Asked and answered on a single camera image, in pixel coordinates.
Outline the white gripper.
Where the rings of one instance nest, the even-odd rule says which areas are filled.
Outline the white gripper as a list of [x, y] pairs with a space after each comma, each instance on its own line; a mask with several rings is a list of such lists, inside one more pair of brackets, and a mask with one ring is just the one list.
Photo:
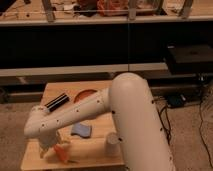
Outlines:
[[67, 149], [71, 146], [71, 142], [69, 140], [61, 140], [60, 134], [58, 131], [48, 132], [38, 137], [39, 146], [39, 155], [40, 158], [44, 158], [45, 154], [49, 151], [49, 149], [58, 143], [58, 146]]

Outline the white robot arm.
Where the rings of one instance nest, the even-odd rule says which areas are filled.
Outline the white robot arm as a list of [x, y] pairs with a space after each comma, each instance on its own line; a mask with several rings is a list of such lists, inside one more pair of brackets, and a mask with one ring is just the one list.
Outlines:
[[24, 135], [48, 149], [58, 142], [59, 129], [104, 113], [112, 114], [126, 171], [176, 171], [148, 82], [131, 72], [58, 112], [34, 107]]

